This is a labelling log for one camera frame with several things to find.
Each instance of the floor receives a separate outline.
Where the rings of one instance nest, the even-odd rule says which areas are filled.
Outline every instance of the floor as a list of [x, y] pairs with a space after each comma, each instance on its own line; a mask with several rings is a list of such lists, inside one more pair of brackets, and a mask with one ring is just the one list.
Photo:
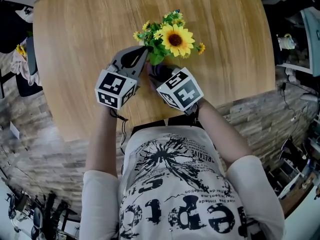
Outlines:
[[[10, 70], [10, 54], [0, 54], [2, 75]], [[286, 107], [279, 87], [286, 79], [284, 70], [276, 69], [276, 90], [234, 101], [218, 107], [224, 117], [247, 138], [253, 154], [267, 166], [278, 162], [280, 148], [292, 133], [299, 145], [318, 105], [299, 99], [305, 91], [287, 84]], [[0, 167], [9, 175], [6, 183], [23, 188], [42, 199], [42, 191], [54, 191], [78, 214], [81, 213], [82, 180], [87, 141], [64, 142], [54, 124], [43, 92], [30, 97], [19, 96], [15, 78], [4, 84], [5, 98], [0, 100]], [[9, 130], [10, 121], [20, 130], [20, 140]], [[123, 156], [117, 133], [117, 171], [120, 176]]]

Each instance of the wooden table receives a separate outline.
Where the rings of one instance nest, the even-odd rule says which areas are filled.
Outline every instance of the wooden table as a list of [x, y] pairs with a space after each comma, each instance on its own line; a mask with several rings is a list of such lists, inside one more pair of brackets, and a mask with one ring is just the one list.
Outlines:
[[[66, 141], [87, 139], [96, 110], [100, 71], [122, 49], [137, 45], [133, 32], [180, 9], [202, 55], [170, 62], [187, 67], [213, 105], [275, 88], [271, 35], [261, 0], [38, 0], [34, 46], [44, 93]], [[152, 93], [146, 72], [141, 88], [121, 109], [128, 126], [180, 115]]]

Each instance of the flower bouquet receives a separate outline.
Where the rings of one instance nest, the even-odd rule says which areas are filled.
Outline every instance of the flower bouquet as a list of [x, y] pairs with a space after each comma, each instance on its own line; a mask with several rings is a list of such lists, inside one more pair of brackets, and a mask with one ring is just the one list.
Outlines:
[[148, 20], [143, 25], [142, 32], [134, 32], [133, 37], [138, 42], [143, 41], [149, 48], [150, 63], [154, 66], [160, 64], [165, 56], [181, 56], [186, 59], [190, 56], [191, 49], [201, 54], [206, 47], [202, 42], [194, 47], [193, 33], [184, 28], [185, 24], [183, 14], [180, 10], [175, 10], [164, 15], [160, 24], [150, 23]]

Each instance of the short sleeve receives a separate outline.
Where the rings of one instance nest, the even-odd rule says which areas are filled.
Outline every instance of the short sleeve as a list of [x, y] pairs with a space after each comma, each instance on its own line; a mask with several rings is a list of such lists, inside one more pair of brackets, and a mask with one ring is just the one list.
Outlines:
[[248, 218], [259, 222], [266, 239], [281, 240], [285, 216], [259, 158], [248, 155], [235, 161], [226, 172], [238, 193]]
[[108, 173], [90, 170], [83, 177], [80, 240], [108, 240], [119, 225], [119, 180]]

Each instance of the white t-shirt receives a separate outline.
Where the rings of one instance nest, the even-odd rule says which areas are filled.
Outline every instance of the white t-shirt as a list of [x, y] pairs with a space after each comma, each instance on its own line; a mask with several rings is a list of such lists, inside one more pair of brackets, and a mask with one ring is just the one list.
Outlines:
[[80, 240], [282, 239], [284, 214], [260, 160], [245, 156], [226, 175], [198, 127], [138, 131], [121, 182], [84, 174]]

